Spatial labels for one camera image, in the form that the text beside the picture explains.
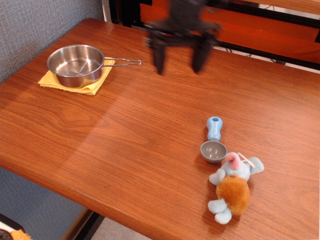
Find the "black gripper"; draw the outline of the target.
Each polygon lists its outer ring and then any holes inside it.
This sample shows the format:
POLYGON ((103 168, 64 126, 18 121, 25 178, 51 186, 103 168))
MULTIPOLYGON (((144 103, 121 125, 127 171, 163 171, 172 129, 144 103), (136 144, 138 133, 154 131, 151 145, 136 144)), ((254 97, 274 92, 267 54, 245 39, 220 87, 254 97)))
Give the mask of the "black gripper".
POLYGON ((172 0, 167 19, 148 22, 147 44, 152 50, 153 64, 161 75, 166 47, 193 47, 192 69, 199 73, 217 44, 215 33, 221 25, 200 19, 205 0, 172 0))

